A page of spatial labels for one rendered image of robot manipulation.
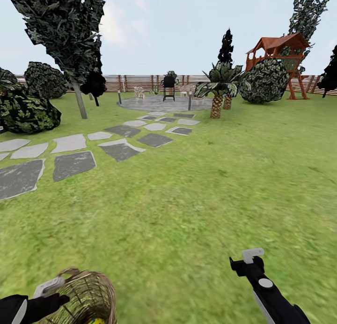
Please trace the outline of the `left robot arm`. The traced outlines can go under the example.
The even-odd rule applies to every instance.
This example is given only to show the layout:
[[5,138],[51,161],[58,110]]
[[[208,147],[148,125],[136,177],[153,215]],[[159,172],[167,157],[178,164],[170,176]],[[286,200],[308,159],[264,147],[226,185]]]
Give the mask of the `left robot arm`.
[[32,324],[57,311],[61,305],[70,301],[59,293],[47,293],[63,286],[65,279],[56,277],[37,286],[33,299],[27,295],[11,295],[0,299],[0,324]]

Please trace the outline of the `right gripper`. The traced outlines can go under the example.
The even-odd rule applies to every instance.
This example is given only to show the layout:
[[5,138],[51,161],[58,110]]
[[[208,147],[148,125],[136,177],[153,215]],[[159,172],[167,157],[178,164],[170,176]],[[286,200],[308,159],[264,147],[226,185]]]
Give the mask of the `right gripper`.
[[243,276],[247,276],[247,278],[249,278],[249,273],[253,270],[258,270],[262,273],[264,273],[264,265],[262,262],[262,259],[258,256],[258,257],[253,257],[253,264],[246,264],[246,262],[244,262],[244,260],[239,260],[239,261],[233,261],[231,260],[231,267],[232,270],[236,270],[237,276],[238,277],[243,277]]

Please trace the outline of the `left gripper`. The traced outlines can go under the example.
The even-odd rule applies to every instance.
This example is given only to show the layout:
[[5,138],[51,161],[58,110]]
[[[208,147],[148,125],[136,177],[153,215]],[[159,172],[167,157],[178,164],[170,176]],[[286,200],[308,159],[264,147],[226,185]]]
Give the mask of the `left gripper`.
[[70,297],[66,295],[59,296],[59,293],[55,293],[46,298],[35,298],[34,300],[37,301],[37,310],[31,320],[26,324],[38,322],[43,317],[46,317],[57,311],[61,305],[64,305],[70,301]]

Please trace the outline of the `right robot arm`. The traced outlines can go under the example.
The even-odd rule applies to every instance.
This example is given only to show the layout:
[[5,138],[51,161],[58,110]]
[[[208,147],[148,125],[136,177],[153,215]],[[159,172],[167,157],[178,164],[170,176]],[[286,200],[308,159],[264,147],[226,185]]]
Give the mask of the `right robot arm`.
[[269,324],[311,324],[306,314],[297,306],[291,305],[277,286],[264,274],[264,265],[259,255],[263,248],[242,251],[244,260],[231,260],[232,270],[238,277],[247,276],[253,287],[253,296]]

